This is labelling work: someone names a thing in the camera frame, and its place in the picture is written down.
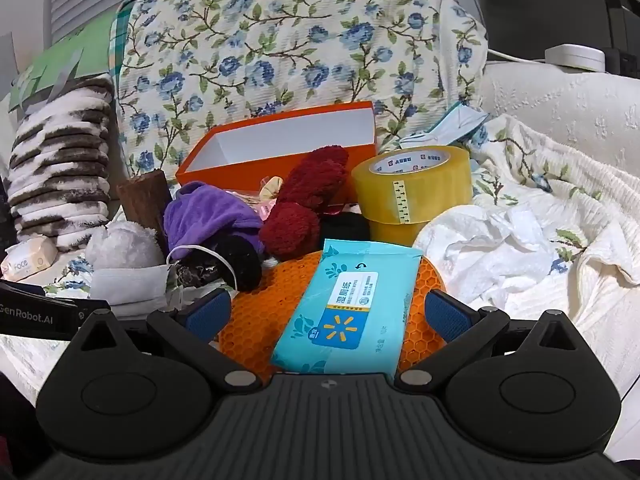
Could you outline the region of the white fluffy pompom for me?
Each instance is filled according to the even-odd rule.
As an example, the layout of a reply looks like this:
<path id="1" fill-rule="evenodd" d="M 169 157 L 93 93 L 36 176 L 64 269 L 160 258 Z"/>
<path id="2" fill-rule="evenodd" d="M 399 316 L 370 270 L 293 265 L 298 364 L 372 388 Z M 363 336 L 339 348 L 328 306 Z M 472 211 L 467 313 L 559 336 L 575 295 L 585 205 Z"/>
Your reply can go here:
<path id="1" fill-rule="evenodd" d="M 110 222 L 95 229 L 85 256 L 94 270 L 143 269 L 164 262 L 156 232 L 132 221 Z"/>

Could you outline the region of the white power adapter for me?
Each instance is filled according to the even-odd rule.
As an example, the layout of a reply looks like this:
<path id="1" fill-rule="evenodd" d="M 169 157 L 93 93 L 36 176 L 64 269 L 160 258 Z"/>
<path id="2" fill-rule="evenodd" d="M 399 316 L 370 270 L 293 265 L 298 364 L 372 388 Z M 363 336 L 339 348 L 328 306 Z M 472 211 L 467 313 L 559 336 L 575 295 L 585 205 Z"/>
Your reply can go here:
<path id="1" fill-rule="evenodd" d="M 526 60 L 514 55 L 489 49 L 490 62 L 515 62 L 521 64 L 548 64 L 589 73 L 604 73 L 605 53 L 602 50 L 579 44 L 559 44 L 544 50 L 540 60 Z"/>

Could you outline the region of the dark red fluffy scrunchie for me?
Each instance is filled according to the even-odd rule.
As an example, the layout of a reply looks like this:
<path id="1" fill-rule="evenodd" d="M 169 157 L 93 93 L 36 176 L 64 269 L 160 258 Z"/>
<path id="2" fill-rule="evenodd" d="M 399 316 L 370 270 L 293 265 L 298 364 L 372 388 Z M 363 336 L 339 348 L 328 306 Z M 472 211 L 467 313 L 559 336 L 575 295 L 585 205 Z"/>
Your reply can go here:
<path id="1" fill-rule="evenodd" d="M 347 179 L 348 151 L 339 145 L 318 148 L 283 181 L 276 203 L 259 231 L 266 253 L 279 261 L 315 252 L 320 219 Z"/>

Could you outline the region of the white crumpled cloth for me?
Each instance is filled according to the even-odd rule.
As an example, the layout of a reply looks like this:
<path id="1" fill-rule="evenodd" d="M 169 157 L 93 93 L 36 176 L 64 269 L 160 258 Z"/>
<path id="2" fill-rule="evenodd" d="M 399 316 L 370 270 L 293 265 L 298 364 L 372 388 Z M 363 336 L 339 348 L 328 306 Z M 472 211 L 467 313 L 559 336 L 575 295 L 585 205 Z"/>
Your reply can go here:
<path id="1" fill-rule="evenodd" d="M 450 296 L 498 308 L 546 278 L 556 256 L 533 211 L 521 205 L 455 206 L 428 222 L 413 247 L 435 267 Z"/>

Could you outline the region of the purple velvet cloth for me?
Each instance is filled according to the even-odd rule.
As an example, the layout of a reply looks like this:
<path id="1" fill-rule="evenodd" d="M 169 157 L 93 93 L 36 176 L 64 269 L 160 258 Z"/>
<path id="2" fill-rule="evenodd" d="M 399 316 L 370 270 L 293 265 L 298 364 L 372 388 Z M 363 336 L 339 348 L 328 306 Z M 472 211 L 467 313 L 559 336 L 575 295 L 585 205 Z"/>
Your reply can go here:
<path id="1" fill-rule="evenodd" d="M 191 251 L 186 245 L 214 249 L 232 235 L 243 237 L 262 255 L 261 228 L 258 213 L 239 197 L 198 181 L 183 185 L 164 212 L 164 231 L 174 260 Z"/>

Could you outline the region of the brown fluffy item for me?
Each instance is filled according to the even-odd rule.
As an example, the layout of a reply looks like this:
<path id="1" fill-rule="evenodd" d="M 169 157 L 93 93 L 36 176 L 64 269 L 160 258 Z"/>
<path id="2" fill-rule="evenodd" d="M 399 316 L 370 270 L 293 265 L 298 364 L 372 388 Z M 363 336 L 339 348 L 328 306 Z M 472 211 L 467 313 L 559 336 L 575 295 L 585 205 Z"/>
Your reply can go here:
<path id="1" fill-rule="evenodd" d="M 164 212 L 171 202 L 169 186 L 162 170 L 133 177 L 117 187 L 117 194 L 128 221 L 153 229 L 165 238 Z"/>

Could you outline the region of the orange cardboard box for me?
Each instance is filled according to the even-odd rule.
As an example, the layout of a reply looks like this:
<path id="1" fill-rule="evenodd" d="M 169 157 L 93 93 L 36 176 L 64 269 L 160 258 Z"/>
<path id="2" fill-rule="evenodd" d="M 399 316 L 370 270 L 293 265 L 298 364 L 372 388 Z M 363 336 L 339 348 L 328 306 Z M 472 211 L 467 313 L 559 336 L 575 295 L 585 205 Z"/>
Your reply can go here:
<path id="1" fill-rule="evenodd" d="M 330 145 L 346 150 L 349 170 L 374 157 L 373 104 L 316 106 L 215 127 L 192 148 L 176 179 L 254 192 L 262 180 L 286 178 L 308 153 Z"/>

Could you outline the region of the floral bed blanket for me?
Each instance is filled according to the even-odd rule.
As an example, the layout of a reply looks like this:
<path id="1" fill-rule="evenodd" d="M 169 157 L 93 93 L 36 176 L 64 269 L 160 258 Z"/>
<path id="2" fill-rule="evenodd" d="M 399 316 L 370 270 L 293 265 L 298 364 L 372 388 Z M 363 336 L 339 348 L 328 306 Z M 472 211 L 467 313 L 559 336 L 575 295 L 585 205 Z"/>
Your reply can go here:
<path id="1" fill-rule="evenodd" d="M 639 181 L 509 115 L 471 140 L 473 199 L 526 206 L 556 256 L 546 278 L 509 297 L 514 318 L 568 315 L 620 393 L 639 375 Z"/>

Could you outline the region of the brown white striped fluffy cushion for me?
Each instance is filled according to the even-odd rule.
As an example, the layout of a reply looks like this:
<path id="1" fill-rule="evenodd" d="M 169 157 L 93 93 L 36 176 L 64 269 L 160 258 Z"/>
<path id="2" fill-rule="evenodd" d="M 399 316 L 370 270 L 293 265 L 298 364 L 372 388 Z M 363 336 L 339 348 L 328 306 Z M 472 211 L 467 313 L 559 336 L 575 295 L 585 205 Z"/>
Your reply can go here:
<path id="1" fill-rule="evenodd" d="M 110 76 L 82 78 L 22 120 L 6 178 L 18 240 L 42 235 L 73 252 L 107 224 L 113 101 Z"/>

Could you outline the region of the black hair scrunchie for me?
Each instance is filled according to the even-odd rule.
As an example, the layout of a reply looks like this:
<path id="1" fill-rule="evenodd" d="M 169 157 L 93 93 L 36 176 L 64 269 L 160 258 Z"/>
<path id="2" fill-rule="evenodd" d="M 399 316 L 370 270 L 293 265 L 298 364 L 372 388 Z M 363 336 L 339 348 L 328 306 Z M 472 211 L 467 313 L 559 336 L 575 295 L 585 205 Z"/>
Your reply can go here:
<path id="1" fill-rule="evenodd" d="M 322 248 L 328 238 L 336 240 L 370 240 L 369 222 L 362 214 L 343 211 L 320 214 L 318 240 L 305 240 L 302 249 L 290 259 L 306 256 Z M 262 263 L 258 250 L 239 235 L 222 238 L 214 248 L 196 246 L 184 257 L 174 258 L 177 282 L 183 287 L 204 287 L 223 280 L 238 292 L 252 292 L 262 280 Z"/>

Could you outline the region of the teal white paper packet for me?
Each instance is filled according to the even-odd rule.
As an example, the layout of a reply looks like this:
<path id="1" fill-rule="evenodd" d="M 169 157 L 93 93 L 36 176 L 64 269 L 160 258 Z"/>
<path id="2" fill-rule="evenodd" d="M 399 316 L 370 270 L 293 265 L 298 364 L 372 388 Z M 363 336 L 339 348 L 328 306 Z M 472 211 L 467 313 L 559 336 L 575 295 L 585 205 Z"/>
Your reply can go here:
<path id="1" fill-rule="evenodd" d="M 489 114 L 456 103 L 431 129 L 411 133 L 399 142 L 403 150 L 431 145 L 450 145 L 466 138 L 486 122 Z"/>

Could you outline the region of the white face mask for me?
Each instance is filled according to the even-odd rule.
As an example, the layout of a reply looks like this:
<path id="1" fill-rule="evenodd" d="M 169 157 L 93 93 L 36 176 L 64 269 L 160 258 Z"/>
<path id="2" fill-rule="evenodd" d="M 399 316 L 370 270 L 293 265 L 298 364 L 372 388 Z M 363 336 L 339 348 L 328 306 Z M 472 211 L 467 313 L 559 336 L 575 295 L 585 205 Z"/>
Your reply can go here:
<path id="1" fill-rule="evenodd" d="M 204 299 L 210 292 L 228 292 L 229 287 L 216 278 L 213 285 L 204 287 L 183 287 L 174 282 L 176 264 L 171 261 L 172 255 L 179 250 L 202 252 L 220 263 L 231 276 L 231 289 L 238 289 L 238 278 L 230 262 L 213 249 L 201 245 L 180 245 L 171 249 L 166 262 L 160 266 L 143 269 L 105 269 L 96 270 L 92 274 L 89 298 L 105 301 L 116 308 L 119 316 L 130 309 L 134 315 L 142 315 L 144 309 L 169 312 L 183 311 L 198 300 Z"/>

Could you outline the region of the blue floral pillow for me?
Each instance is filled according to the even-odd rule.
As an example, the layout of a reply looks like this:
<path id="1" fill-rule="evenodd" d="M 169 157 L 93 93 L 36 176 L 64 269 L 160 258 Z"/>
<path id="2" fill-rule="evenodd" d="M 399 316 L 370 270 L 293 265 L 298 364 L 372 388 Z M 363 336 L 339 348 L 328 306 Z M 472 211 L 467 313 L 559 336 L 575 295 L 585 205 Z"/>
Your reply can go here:
<path id="1" fill-rule="evenodd" d="M 173 177 L 211 128 L 369 101 L 395 151 L 475 105 L 485 27 L 457 0 L 130 0 L 112 29 L 122 158 Z"/>

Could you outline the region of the white embossed sofa cover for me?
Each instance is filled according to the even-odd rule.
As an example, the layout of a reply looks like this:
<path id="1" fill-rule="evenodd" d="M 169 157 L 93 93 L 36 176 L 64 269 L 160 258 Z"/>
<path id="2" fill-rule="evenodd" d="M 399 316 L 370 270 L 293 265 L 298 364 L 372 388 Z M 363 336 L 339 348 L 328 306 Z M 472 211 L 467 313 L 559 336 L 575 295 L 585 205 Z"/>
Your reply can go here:
<path id="1" fill-rule="evenodd" d="M 547 64 L 489 62 L 480 107 L 510 115 L 556 142 L 639 174 L 637 79 Z"/>

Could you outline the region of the orange honeycomb silicone mat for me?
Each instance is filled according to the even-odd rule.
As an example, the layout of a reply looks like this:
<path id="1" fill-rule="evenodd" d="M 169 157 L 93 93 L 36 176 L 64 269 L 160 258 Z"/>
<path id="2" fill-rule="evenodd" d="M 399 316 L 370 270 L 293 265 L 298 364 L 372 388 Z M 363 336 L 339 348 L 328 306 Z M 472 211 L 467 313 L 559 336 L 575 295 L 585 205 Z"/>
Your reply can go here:
<path id="1" fill-rule="evenodd" d="M 276 343 L 308 287 L 320 261 L 320 252 L 279 263 L 262 274 L 258 289 L 240 292 L 231 303 L 231 318 L 218 334 L 220 351 L 255 373 L 263 382 L 279 369 L 270 363 Z M 445 344 L 424 314 L 426 294 L 445 288 L 436 269 L 422 259 L 416 276 L 398 370 L 408 370 Z"/>

